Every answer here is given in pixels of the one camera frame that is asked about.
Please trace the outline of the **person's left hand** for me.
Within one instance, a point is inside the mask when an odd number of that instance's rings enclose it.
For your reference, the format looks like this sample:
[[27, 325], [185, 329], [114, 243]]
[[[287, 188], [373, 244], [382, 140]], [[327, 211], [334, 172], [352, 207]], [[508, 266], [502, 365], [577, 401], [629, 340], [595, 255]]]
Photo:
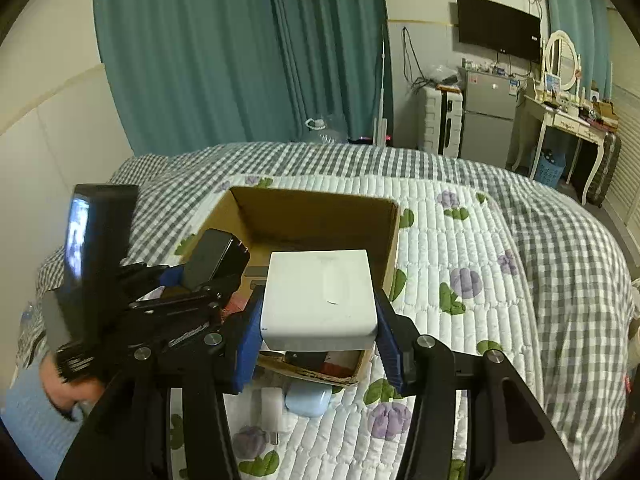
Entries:
[[58, 366], [50, 352], [39, 365], [39, 378], [44, 394], [52, 406], [64, 416], [70, 416], [79, 403], [96, 404], [105, 391], [98, 378], [85, 377], [65, 380], [58, 374]]

